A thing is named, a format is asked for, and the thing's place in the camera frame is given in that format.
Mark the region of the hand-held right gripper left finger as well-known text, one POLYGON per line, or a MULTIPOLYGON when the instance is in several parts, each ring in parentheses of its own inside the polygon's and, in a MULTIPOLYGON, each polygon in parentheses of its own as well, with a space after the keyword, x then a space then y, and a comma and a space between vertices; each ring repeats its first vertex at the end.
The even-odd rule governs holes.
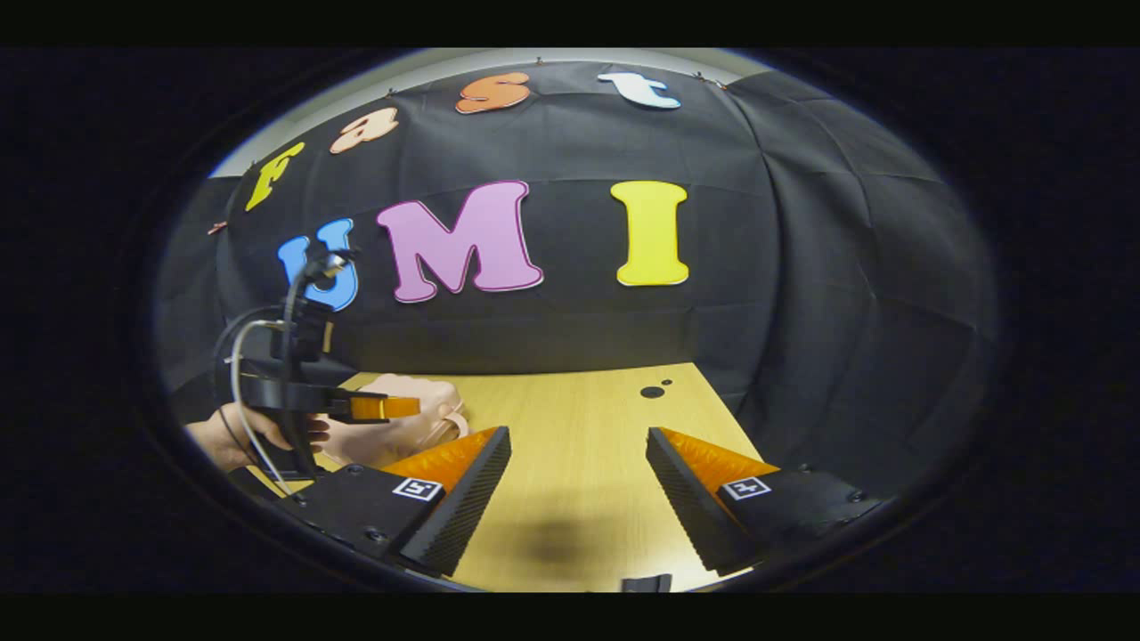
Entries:
POLYGON ((347 464, 276 508, 375 563, 451 576, 508 466, 508 425, 382 469, 347 464))

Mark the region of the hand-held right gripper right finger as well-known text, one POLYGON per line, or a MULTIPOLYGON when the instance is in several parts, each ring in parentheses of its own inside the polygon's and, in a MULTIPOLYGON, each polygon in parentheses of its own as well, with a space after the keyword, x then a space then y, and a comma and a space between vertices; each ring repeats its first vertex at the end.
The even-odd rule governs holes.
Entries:
POLYGON ((705 569, 720 575, 803 563, 891 503, 814 466, 780 469, 668 427, 650 427, 645 459, 705 569))

